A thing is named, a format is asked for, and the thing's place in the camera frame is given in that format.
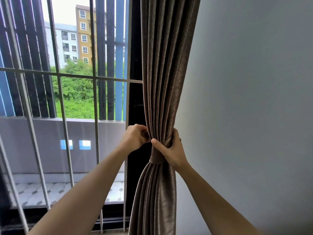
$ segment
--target curtain tieback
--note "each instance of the curtain tieback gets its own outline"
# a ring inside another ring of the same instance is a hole
[[[172,140],[172,137],[165,140],[162,144],[166,146],[167,148],[169,148],[171,146],[171,140]],[[163,162],[165,162],[165,160],[166,159],[163,156],[163,154],[159,150],[157,150],[154,146],[152,146],[151,157],[150,157],[149,162],[152,164],[162,164]]]

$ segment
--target curtain fold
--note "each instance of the curtain fold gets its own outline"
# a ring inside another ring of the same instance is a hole
[[[141,0],[142,74],[150,138],[171,146],[200,0]],[[176,177],[152,147],[135,193],[129,234],[176,233]]]

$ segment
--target balcony wall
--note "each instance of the balcony wall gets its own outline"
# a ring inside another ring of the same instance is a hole
[[[44,173],[68,173],[61,118],[33,118]],[[88,173],[96,166],[96,137],[94,120],[67,119],[73,173]],[[125,121],[99,121],[100,160],[119,143],[125,132]],[[0,117],[0,134],[13,174],[37,174],[37,163],[25,117]],[[91,150],[80,150],[79,140],[90,140]]]

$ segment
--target hand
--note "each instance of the hand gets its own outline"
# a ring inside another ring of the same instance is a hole
[[[150,142],[149,138],[143,135],[147,131],[144,125],[130,125],[125,131],[119,146],[128,150],[128,154],[140,148],[144,143]]]
[[[163,154],[167,162],[178,173],[180,173],[180,171],[189,166],[184,152],[184,148],[182,147],[182,142],[179,139],[177,129],[174,128],[173,130],[172,146],[169,149],[155,138],[151,140],[151,143],[157,150],[159,150]]]

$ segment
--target white building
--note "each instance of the white building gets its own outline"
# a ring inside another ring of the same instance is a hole
[[[75,25],[66,25],[55,23],[56,41],[58,47],[60,68],[66,65],[68,59],[77,62],[78,56],[78,43],[77,43],[77,27]],[[54,53],[52,46],[52,37],[50,23],[45,22],[48,54],[50,66],[55,66]]]

